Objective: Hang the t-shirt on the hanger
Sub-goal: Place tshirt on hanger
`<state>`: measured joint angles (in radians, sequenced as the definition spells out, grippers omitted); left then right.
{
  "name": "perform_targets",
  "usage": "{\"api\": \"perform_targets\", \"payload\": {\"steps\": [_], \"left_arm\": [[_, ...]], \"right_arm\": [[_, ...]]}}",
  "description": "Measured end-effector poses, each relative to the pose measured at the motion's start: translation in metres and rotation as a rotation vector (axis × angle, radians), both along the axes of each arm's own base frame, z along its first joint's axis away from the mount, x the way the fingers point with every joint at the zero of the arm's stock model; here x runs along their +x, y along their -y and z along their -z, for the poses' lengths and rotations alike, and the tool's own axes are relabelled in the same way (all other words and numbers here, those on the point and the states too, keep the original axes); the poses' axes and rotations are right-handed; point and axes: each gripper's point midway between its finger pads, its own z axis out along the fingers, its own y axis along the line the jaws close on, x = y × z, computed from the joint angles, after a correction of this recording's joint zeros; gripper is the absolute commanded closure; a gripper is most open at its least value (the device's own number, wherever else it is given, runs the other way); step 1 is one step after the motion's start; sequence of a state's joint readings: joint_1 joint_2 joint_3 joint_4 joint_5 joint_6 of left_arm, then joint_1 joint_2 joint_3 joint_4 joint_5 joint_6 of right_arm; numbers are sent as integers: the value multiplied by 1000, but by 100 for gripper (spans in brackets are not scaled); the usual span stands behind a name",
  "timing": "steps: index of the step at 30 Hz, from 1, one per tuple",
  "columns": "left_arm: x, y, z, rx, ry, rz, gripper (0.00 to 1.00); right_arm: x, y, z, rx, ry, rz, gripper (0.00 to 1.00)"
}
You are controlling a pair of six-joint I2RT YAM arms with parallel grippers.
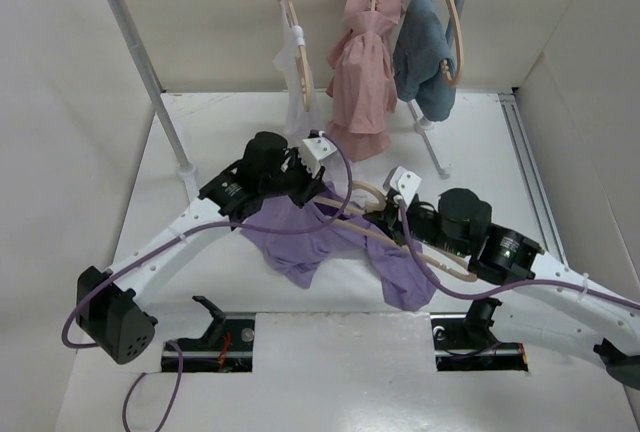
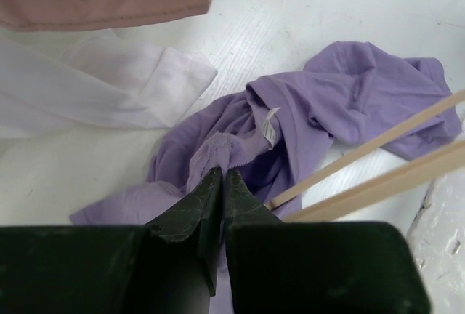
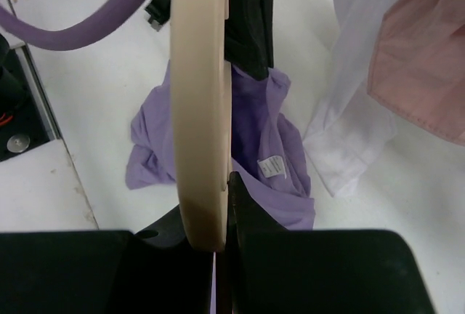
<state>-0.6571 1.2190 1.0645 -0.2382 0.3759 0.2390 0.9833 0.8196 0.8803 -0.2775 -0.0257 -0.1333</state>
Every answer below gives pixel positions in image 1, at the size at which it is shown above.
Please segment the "purple t shirt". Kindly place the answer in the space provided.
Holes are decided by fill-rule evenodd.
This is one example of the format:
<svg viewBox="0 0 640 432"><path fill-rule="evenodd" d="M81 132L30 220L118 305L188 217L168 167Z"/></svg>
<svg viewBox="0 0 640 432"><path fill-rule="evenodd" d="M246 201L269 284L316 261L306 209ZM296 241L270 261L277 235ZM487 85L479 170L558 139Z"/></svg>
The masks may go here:
<svg viewBox="0 0 640 432"><path fill-rule="evenodd" d="M381 280L386 304L415 312L428 304L436 287L414 259L400 248L366 233L380 229L360 216L346 217L318 232L304 231L320 225L337 209L309 202L299 208L286 196L268 199L246 220L241 234L262 253L267 264L295 285L308 289L325 260L338 253L362 251Z"/></svg>

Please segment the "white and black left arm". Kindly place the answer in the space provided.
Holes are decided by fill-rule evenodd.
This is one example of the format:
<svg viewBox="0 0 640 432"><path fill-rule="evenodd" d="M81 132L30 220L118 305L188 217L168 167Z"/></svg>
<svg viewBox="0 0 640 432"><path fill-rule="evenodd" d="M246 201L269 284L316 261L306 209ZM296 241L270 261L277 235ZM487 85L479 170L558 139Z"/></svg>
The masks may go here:
<svg viewBox="0 0 640 432"><path fill-rule="evenodd" d="M101 271L91 266L76 286L76 324L115 363L128 364L165 324L156 295L202 250L278 197L302 207L324 192L324 162L335 146L318 132L291 146L257 133L243 155L207 182L166 229L129 258Z"/></svg>

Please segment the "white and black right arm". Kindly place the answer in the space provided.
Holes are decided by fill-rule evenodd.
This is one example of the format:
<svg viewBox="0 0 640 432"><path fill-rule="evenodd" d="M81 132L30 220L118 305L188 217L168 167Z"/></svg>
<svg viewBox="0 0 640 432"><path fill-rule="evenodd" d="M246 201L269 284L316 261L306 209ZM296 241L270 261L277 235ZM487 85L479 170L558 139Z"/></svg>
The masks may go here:
<svg viewBox="0 0 640 432"><path fill-rule="evenodd" d="M490 289L463 293L443 285L430 268L427 281L470 304L462 333L473 345L535 344L579 357L615 381L639 387L639 305L579 274L529 237L492 221L492 208L474 192L453 188L432 205L405 203L390 191L380 211L366 214L395 244L428 245L468 260L467 270Z"/></svg>

